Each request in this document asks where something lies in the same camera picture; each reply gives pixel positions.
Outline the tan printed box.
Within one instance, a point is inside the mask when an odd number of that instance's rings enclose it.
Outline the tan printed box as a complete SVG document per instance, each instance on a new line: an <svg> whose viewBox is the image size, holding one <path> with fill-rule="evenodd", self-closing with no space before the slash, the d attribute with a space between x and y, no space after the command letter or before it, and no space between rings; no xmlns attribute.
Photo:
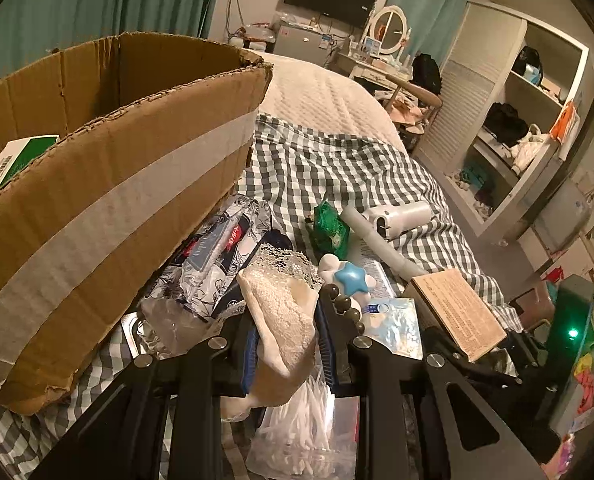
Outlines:
<svg viewBox="0 0 594 480"><path fill-rule="evenodd" d="M404 298L415 302L419 326L442 328L470 362L479 360L506 338L487 304L454 269L416 276Z"/></svg>

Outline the white plush toy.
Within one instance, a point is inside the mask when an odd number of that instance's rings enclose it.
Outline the white plush toy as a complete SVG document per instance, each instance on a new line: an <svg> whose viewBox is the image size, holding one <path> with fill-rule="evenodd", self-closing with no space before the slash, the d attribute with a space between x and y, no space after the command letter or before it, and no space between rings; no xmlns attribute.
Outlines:
<svg viewBox="0 0 594 480"><path fill-rule="evenodd" d="M373 276L362 266L340 260L334 254L325 254L318 264L318 276L324 284L334 284L341 295L351 298L351 303L362 310L371 301L371 291L376 286Z"/></svg>

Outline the grey plastic tube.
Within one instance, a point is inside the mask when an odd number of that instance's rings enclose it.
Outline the grey plastic tube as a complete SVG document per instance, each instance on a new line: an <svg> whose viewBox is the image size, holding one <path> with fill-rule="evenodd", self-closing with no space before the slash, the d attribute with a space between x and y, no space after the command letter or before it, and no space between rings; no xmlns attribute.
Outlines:
<svg viewBox="0 0 594 480"><path fill-rule="evenodd" d="M349 226L349 228L370 247L370 250L374 252L386 266L390 267L393 274L397 274L403 281L409 282L412 278L416 278L416 276L427 274L426 270L413 261L404 258L400 252L397 252L385 238L382 238L377 233L370 222L368 222L367 219L355 209L355 207L346 206L343 211L341 211L340 219L343 220L347 226Z"/></svg>

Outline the white lace fabric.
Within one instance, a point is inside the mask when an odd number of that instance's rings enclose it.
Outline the white lace fabric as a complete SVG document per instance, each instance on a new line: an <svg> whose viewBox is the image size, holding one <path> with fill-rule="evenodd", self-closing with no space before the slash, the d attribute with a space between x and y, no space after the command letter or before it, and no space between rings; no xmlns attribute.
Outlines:
<svg viewBox="0 0 594 480"><path fill-rule="evenodd" d="M221 417L238 422L253 408L285 404L314 367L314 310L321 281L315 266L300 252L282 250L271 258L272 274L239 274L247 310L260 340L249 393L220 401Z"/></svg>

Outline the green snack packet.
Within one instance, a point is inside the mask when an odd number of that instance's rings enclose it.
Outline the green snack packet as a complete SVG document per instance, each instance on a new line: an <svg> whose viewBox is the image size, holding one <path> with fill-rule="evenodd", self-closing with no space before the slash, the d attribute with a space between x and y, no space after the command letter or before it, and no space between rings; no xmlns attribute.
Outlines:
<svg viewBox="0 0 594 480"><path fill-rule="evenodd" d="M327 200L319 203L306 218L306 227L318 257L332 254L339 260L347 259L350 228L331 203Z"/></svg>

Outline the white handheld device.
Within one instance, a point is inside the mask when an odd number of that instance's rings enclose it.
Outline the white handheld device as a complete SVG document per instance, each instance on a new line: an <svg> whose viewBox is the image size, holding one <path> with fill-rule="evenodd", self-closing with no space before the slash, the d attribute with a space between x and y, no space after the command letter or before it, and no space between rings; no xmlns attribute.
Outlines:
<svg viewBox="0 0 594 480"><path fill-rule="evenodd" d="M433 211L426 202L413 202L400 206L374 206L363 216L385 240L395 240L402 233L414 230L431 222Z"/></svg>

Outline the silver foil package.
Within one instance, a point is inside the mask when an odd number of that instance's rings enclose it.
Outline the silver foil package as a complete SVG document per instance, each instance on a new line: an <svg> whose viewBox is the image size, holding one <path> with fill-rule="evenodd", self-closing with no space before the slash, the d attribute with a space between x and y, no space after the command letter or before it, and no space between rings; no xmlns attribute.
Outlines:
<svg viewBox="0 0 594 480"><path fill-rule="evenodd" d="M236 274L271 231L268 203L235 194L173 254L146 299L171 299L206 321Z"/></svg>

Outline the green white medicine box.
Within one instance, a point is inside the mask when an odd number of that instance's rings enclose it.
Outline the green white medicine box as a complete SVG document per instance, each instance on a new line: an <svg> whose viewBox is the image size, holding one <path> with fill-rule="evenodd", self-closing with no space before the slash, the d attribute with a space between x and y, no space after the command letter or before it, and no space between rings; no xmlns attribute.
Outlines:
<svg viewBox="0 0 594 480"><path fill-rule="evenodd" d="M58 140L57 134L44 134L8 142L0 152L0 188Z"/></svg>

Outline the white shelving cabinet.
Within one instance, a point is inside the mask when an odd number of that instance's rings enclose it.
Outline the white shelving cabinet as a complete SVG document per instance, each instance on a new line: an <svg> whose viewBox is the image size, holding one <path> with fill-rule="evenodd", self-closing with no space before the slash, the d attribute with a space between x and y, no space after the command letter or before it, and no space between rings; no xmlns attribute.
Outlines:
<svg viewBox="0 0 594 480"><path fill-rule="evenodd" d="M472 232L510 236L570 159L594 99L590 50L544 21L469 3L416 157Z"/></svg>

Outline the wooden chair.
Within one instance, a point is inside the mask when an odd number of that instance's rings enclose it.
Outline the wooden chair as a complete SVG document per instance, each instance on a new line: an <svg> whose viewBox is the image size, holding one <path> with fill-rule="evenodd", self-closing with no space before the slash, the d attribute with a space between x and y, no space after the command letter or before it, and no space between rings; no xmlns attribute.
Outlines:
<svg viewBox="0 0 594 480"><path fill-rule="evenodd" d="M389 74L387 79L396 86L385 107L390 119L406 132L423 134L442 107L442 99L398 75Z"/></svg>

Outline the cream quilted bed cover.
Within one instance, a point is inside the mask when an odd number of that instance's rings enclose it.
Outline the cream quilted bed cover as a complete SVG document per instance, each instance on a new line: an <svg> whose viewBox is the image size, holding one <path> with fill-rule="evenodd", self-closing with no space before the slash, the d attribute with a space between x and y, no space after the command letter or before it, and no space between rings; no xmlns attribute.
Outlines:
<svg viewBox="0 0 594 480"><path fill-rule="evenodd" d="M355 81L310 62L263 52L272 80L262 113L329 134L381 141L403 153L404 145L385 108Z"/></svg>

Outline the white dressing table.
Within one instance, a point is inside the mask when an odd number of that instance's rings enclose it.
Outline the white dressing table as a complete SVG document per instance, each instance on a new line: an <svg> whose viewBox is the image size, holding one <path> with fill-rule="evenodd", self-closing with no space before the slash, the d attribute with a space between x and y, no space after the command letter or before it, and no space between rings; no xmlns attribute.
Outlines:
<svg viewBox="0 0 594 480"><path fill-rule="evenodd" d="M331 59L326 63L326 68L354 80L369 90L395 90L396 85L391 77L403 80L411 79L409 74L399 72L392 67L380 68L341 52L332 54Z"/></svg>

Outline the black backpack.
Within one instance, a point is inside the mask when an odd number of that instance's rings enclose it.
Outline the black backpack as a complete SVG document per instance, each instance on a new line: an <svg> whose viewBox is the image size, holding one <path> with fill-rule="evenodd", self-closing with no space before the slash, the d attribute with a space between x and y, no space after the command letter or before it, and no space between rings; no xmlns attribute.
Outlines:
<svg viewBox="0 0 594 480"><path fill-rule="evenodd" d="M412 63L412 84L439 96L441 93L441 76L435 60L425 53L419 53Z"/></svg>

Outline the brown cardboard box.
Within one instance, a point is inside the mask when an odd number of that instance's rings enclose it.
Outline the brown cardboard box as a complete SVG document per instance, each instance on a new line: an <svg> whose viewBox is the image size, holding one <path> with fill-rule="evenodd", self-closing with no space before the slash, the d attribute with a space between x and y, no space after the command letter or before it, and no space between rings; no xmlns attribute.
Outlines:
<svg viewBox="0 0 594 480"><path fill-rule="evenodd" d="M0 79L0 153L58 139L0 190L0 405L31 415L73 390L231 192L271 78L253 52L131 32Z"/></svg>

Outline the teal right curtain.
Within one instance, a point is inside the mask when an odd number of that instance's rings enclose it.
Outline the teal right curtain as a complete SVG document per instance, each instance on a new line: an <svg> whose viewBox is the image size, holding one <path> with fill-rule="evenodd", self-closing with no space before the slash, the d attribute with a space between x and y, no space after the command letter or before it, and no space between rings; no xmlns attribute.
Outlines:
<svg viewBox="0 0 594 480"><path fill-rule="evenodd" d="M468 0L386 0L399 6L407 18L410 38L401 58L425 53L440 65L460 27Z"/></svg>

